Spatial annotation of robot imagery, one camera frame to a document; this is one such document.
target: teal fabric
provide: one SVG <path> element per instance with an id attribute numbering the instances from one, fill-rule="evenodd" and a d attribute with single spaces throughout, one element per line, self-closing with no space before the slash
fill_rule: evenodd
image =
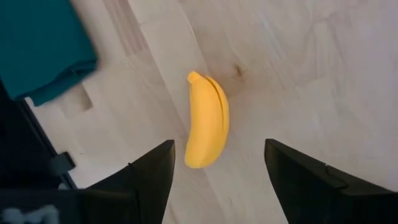
<path id="1" fill-rule="evenodd" d="M 52 100 L 96 68 L 68 0 L 0 0 L 0 79 L 14 99 Z"/>

